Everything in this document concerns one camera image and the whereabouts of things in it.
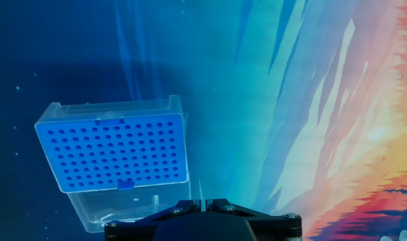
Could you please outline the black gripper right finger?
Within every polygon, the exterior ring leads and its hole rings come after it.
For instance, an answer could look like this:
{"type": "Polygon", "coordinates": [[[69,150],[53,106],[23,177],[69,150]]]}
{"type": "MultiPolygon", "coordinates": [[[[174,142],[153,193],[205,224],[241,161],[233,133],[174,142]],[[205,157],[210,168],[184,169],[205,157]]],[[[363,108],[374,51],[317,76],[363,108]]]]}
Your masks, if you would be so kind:
{"type": "Polygon", "coordinates": [[[302,240],[302,217],[294,212],[272,216],[229,202],[207,199],[206,211],[242,218],[247,221],[257,240],[302,240]]]}

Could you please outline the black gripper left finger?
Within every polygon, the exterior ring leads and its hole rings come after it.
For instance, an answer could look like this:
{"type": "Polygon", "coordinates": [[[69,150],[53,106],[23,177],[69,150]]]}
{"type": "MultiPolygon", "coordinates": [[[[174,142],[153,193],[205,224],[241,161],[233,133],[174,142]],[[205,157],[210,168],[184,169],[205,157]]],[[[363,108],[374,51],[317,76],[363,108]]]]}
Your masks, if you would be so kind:
{"type": "Polygon", "coordinates": [[[173,207],[167,208],[136,222],[111,221],[104,225],[105,241],[152,240],[160,224],[164,221],[200,212],[201,201],[180,200],[173,207]]]}

